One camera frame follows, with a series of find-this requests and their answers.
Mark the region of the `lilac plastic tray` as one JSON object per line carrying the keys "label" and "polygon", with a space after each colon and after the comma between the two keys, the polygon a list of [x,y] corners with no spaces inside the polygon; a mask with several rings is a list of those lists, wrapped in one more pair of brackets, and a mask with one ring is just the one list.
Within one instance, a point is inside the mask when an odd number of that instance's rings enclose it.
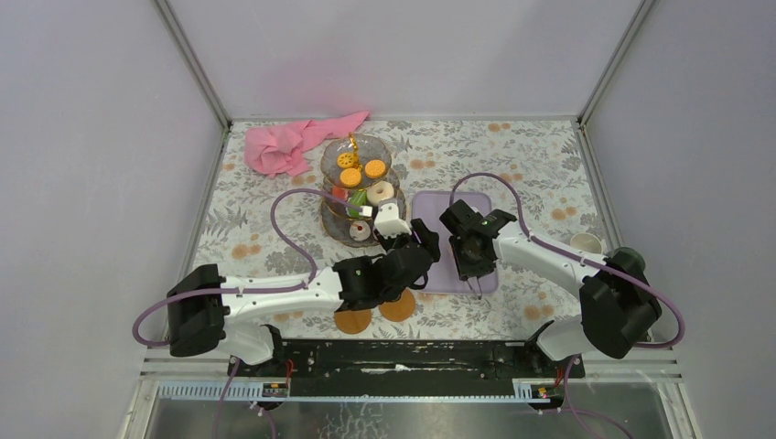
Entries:
{"label": "lilac plastic tray", "polygon": [[[448,208],[448,191],[423,190],[412,199],[412,217],[422,219],[425,225],[439,236],[440,260],[428,271],[425,294],[473,294],[466,281],[461,281],[455,265],[454,253],[449,243],[451,233],[440,221],[440,216]],[[480,278],[483,295],[493,294],[499,287],[496,272]]]}

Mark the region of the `wooden coaster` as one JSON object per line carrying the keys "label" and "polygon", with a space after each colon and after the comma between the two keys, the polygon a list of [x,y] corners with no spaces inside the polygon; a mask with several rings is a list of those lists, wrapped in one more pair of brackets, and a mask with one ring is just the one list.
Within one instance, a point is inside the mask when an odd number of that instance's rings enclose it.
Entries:
{"label": "wooden coaster", "polygon": [[405,289],[398,299],[385,302],[379,305],[378,309],[385,319],[392,322],[403,322],[415,313],[415,296],[411,290]]}
{"label": "wooden coaster", "polygon": [[372,310],[349,310],[334,313],[336,328],[344,334],[356,335],[363,332],[372,321]]}

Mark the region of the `pink handled tongs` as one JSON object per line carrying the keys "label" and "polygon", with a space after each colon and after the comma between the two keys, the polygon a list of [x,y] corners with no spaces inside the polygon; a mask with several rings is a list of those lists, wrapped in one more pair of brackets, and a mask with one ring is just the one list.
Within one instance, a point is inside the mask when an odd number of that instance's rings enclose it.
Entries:
{"label": "pink handled tongs", "polygon": [[470,291],[476,296],[476,298],[478,300],[481,300],[483,297],[483,290],[482,290],[480,278],[470,277],[467,280],[467,285],[469,286]]}

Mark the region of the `grey speckled cake ball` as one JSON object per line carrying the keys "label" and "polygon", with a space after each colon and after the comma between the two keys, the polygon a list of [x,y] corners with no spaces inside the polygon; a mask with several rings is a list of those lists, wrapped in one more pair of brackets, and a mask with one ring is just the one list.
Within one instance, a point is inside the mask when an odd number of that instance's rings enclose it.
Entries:
{"label": "grey speckled cake ball", "polygon": [[363,242],[372,236],[371,226],[364,220],[355,220],[350,224],[350,238],[356,242]]}

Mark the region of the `white glazed donut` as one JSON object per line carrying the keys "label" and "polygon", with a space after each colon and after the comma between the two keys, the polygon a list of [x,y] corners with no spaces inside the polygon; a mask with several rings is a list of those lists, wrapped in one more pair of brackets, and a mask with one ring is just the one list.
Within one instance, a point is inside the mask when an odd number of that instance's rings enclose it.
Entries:
{"label": "white glazed donut", "polygon": [[386,199],[395,197],[393,185],[387,181],[380,181],[366,190],[368,202],[373,206],[378,206]]}

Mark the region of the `green striped cake piece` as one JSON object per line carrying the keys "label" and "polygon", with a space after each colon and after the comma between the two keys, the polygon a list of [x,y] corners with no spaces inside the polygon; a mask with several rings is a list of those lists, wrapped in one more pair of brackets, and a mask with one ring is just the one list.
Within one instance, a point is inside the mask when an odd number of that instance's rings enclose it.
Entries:
{"label": "green striped cake piece", "polygon": [[364,189],[351,191],[348,198],[348,207],[350,209],[360,210],[366,205],[368,205],[368,199]]}

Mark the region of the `yellow round biscuit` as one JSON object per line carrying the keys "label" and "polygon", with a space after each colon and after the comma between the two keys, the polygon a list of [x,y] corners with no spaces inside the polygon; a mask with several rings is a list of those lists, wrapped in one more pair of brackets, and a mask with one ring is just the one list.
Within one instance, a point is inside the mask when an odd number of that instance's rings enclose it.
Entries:
{"label": "yellow round biscuit", "polygon": [[339,174],[339,181],[344,187],[357,187],[362,182],[362,173],[356,167],[344,168]]}
{"label": "yellow round biscuit", "polygon": [[388,166],[380,159],[373,159],[363,167],[363,173],[368,178],[379,178],[386,174]]}

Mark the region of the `pink cake slice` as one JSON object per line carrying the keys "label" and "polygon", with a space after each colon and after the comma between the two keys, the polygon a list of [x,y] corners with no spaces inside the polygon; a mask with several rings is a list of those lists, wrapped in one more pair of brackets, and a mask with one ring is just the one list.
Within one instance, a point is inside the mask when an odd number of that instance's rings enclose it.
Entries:
{"label": "pink cake slice", "polygon": [[349,191],[344,187],[333,187],[331,189],[331,195],[336,199],[347,201],[349,199]]}

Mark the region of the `three-tier glass cake stand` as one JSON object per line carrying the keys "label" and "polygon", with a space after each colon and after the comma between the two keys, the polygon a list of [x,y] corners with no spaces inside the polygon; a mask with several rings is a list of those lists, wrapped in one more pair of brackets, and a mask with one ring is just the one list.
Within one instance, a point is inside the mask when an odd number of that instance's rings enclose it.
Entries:
{"label": "three-tier glass cake stand", "polygon": [[[344,187],[340,183],[340,168],[337,163],[337,157],[342,153],[354,153],[358,157],[358,165],[362,173],[362,182],[357,187]],[[388,166],[386,174],[379,178],[368,178],[363,173],[363,167],[373,159],[380,159]],[[331,195],[333,187],[344,187],[348,189],[349,196],[351,191],[364,189],[365,191],[380,181],[391,183],[395,189],[395,199],[398,202],[400,215],[406,217],[406,202],[400,187],[400,178],[393,169],[393,155],[384,140],[367,134],[349,134],[340,139],[330,142],[320,160],[320,170],[324,176],[322,189]],[[354,248],[371,247],[378,243],[372,236],[363,242],[356,242],[350,238],[350,224],[355,220],[366,221],[372,229],[372,218],[362,217],[358,210],[350,209],[345,206],[348,202],[336,199],[331,195],[330,198],[324,198],[320,205],[320,216],[323,229],[329,236],[336,241]]]}

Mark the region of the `white ceramic mug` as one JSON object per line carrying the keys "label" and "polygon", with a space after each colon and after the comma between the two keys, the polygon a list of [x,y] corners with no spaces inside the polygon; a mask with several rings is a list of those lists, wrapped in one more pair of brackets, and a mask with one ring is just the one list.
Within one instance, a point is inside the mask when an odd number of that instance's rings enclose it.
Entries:
{"label": "white ceramic mug", "polygon": [[605,252],[604,242],[597,236],[588,232],[574,234],[569,240],[569,245],[582,252],[595,254],[603,254]]}

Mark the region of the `yellow jam-dot cookie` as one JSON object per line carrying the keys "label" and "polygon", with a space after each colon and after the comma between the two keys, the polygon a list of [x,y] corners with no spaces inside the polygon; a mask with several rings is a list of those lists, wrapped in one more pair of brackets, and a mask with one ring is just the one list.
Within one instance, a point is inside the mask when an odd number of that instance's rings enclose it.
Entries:
{"label": "yellow jam-dot cookie", "polygon": [[354,153],[342,153],[337,157],[336,163],[342,169],[353,168],[358,165],[358,157]]}

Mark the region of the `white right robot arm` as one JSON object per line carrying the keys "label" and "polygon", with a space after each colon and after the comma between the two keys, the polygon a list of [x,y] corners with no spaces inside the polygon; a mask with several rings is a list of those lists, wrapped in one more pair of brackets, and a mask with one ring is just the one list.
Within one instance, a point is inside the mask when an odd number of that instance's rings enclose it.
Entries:
{"label": "white right robot arm", "polygon": [[517,217],[495,209],[481,215],[458,200],[440,216],[450,232],[458,276],[467,281],[495,271],[498,262],[530,270],[574,295],[578,315],[541,327],[530,339],[524,362],[546,377],[561,360],[598,351],[624,358],[662,316],[651,294],[641,256],[619,248],[610,256],[576,250],[531,233]]}

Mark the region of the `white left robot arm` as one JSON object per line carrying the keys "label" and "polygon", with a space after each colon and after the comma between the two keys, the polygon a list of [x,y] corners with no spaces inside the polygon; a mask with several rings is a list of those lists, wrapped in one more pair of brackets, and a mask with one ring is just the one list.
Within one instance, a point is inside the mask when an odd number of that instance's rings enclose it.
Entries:
{"label": "white left robot arm", "polygon": [[372,310],[424,287],[440,258],[439,236],[421,219],[410,231],[382,239],[382,255],[345,259],[304,274],[273,278],[222,276],[217,264],[204,264],[167,292],[169,353],[188,358],[219,350],[251,365],[264,376],[284,363],[277,328],[259,325],[264,316],[297,311],[333,313]]}

